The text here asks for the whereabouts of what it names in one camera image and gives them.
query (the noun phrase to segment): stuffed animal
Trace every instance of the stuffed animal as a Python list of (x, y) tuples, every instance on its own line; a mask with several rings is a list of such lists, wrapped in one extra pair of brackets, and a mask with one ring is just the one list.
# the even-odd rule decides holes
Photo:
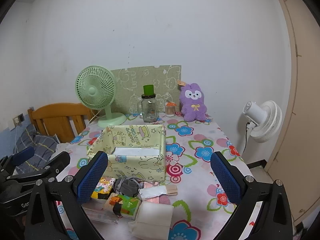
[(181, 112), (184, 114), (186, 122), (206, 119), (207, 107), (204, 105), (204, 95), (198, 84), (192, 83), (182, 86), (179, 99), (182, 103)]

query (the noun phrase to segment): table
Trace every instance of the table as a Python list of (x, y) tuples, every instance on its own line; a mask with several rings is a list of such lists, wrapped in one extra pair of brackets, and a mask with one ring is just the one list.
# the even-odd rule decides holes
[[(160, 113), (157, 122), (166, 127), (166, 176), (164, 184), (176, 184), (178, 195), (168, 197), (175, 207), (168, 240), (212, 240), (235, 209), (228, 201), (219, 181), (210, 167), (210, 156), (220, 151), (241, 173), (252, 175), (240, 154), (210, 115), (204, 122), (185, 122), (181, 113), (166, 117)], [(125, 125), (145, 124), (140, 116), (127, 115)], [(75, 175), (88, 163), (87, 149), (98, 138), (102, 128), (94, 122), (67, 146), (71, 161), (58, 176)], [(261, 203), (257, 203), (240, 239), (245, 239), (258, 216)], [(77, 239), (66, 216), (63, 204), (58, 210), (70, 237)], [(128, 219), (121, 218), (118, 225), (93, 222), (106, 240), (138, 239), (131, 236)]]

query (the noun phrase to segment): floor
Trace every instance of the floor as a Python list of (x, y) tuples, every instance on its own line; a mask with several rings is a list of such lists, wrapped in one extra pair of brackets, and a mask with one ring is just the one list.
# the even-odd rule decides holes
[[(258, 182), (264, 182), (264, 183), (273, 183), (273, 179), (269, 176), (269, 174), (262, 168), (262, 166), (254, 167), (250, 169), (253, 177)], [(292, 218), (292, 233), (293, 235), (296, 234), (296, 228), (293, 225), (293, 218)]]

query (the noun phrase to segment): door frame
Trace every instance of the door frame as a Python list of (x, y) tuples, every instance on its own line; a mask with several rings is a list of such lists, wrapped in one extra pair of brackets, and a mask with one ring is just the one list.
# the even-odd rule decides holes
[[(289, 33), (289, 40), (290, 40), (290, 48), (291, 48), (291, 84), (290, 84), (290, 93), (289, 93), (289, 100), (288, 100), (288, 106), (287, 111), (284, 116), (284, 121), (282, 128), (279, 133), (278, 140), (275, 144), (275, 147), (271, 153), (271, 156), (267, 162), (267, 165), (265, 166), (264, 170), (268, 172), (271, 165), (273, 164), (280, 147), (284, 141), (284, 137), (287, 133), (289, 123), (291, 120), (292, 114), (295, 114), (293, 112), (293, 106), (296, 98), (296, 91), (297, 91), (297, 81), (298, 81), (298, 52), (297, 52), (297, 43), (295, 39), (294, 29), (292, 20), (290, 17), (289, 10), (286, 5), (286, 0), (279, 0), (282, 11), (284, 13), (284, 18), (287, 24), (288, 33)], [(320, 198), (317, 199), (317, 201), (308, 209), (305, 211), (305, 213), (300, 216), (297, 220), (294, 221), (294, 225), (298, 225), (300, 222), (302, 222), (306, 217), (308, 217), (318, 206), (320, 205)]]

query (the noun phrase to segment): brown door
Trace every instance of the brown door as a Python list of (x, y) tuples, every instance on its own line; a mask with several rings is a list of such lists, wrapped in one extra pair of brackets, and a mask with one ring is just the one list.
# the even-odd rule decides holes
[(320, 27), (302, 0), (284, 2), (296, 40), (298, 78), (288, 130), (267, 171), (284, 183), (297, 224), (320, 197)]

